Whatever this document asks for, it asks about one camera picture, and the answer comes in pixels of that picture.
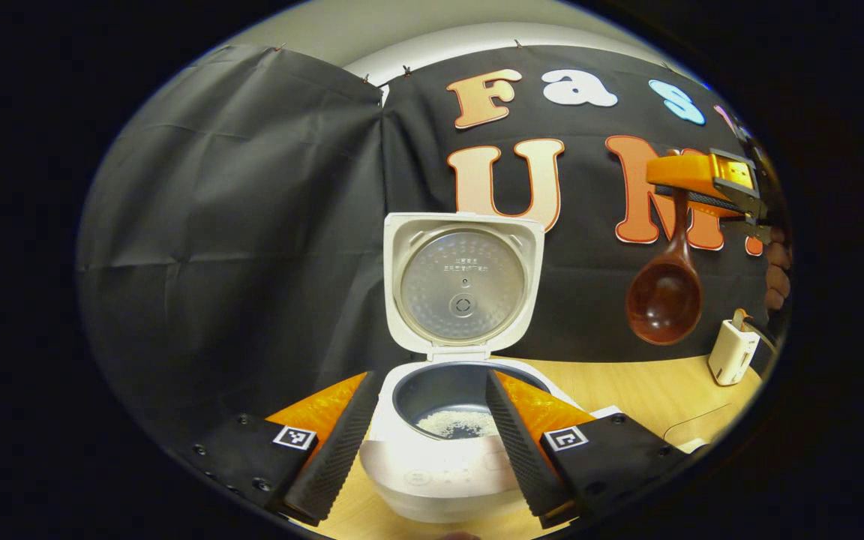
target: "small white appliance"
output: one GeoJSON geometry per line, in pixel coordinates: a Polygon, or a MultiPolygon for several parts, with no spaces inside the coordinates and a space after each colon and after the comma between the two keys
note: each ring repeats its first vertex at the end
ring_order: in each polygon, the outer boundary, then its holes
{"type": "Polygon", "coordinates": [[[360,448],[395,513],[455,523],[525,507],[485,403],[489,369],[571,397],[520,361],[491,358],[522,338],[539,289],[545,229],[458,213],[391,213],[384,233],[388,329],[425,353],[388,373],[360,448]]]}

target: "uncooked rice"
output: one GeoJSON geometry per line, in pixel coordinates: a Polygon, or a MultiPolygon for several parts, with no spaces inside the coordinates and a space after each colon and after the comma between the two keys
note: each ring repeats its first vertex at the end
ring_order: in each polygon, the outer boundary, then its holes
{"type": "Polygon", "coordinates": [[[446,439],[452,437],[456,430],[465,430],[476,437],[498,434],[491,414],[476,411],[440,410],[419,420],[418,427],[446,439]]]}

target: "wooden spoon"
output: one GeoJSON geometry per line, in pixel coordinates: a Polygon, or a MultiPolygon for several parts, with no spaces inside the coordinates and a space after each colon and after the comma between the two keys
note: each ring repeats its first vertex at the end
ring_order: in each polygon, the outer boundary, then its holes
{"type": "Polygon", "coordinates": [[[673,191],[675,232],[668,248],[645,265],[628,288],[625,314],[639,338],[671,345],[692,333],[702,315],[702,283],[686,238],[689,192],[673,191]]]}

